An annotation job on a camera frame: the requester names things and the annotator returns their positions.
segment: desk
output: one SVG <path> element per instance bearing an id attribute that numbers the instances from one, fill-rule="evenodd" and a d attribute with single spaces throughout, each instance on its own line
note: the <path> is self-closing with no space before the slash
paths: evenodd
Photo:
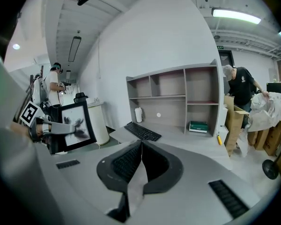
<path id="1" fill-rule="evenodd" d="M 162 137 L 158 139 L 158 143 L 164 143 L 176 148 L 202 154 L 213 159 L 228 170 L 232 170 L 232 163 L 225 145 L 220 146 L 216 137 L 212 137 L 209 134 L 195 132 L 190 132 L 184 135 L 181 128 L 174 126 L 147 122 L 141 122 L 138 124 L 160 134 Z M 116 139 L 119 143 L 138 140 L 138 137 L 128 132 L 124 127 L 120 127 L 109 135 Z"/>

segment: cap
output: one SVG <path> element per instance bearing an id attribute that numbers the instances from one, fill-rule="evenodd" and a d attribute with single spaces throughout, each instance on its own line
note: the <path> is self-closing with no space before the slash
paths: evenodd
<path id="1" fill-rule="evenodd" d="M 227 81 L 232 79 L 232 67 L 230 65 L 226 65 L 223 67 L 223 73 L 225 74 Z"/>

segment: bookshelf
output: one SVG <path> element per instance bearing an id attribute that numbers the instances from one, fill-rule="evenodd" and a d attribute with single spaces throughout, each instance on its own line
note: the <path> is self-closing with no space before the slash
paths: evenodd
<path id="1" fill-rule="evenodd" d="M 191 120 L 208 124 L 206 136 L 214 136 L 220 101 L 217 61 L 169 68 L 137 77 L 127 77 L 132 121 L 135 108 L 142 108 L 143 121 L 173 126 L 181 134 Z"/>

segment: keyboard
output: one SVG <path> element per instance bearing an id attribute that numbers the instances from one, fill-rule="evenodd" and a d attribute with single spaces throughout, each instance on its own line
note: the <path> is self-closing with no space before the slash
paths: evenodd
<path id="1" fill-rule="evenodd" d="M 141 140 L 157 141 L 159 138 L 161 138 L 160 134 L 146 129 L 134 122 L 129 122 L 126 126 L 124 126 L 124 128 Z"/>

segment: black chair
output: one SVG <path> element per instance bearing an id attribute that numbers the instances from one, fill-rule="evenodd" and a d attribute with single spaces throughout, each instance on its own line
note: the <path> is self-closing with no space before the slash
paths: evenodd
<path id="1" fill-rule="evenodd" d="M 76 93 L 76 96 L 74 98 L 74 103 L 84 102 L 88 96 L 85 96 L 83 92 Z"/>

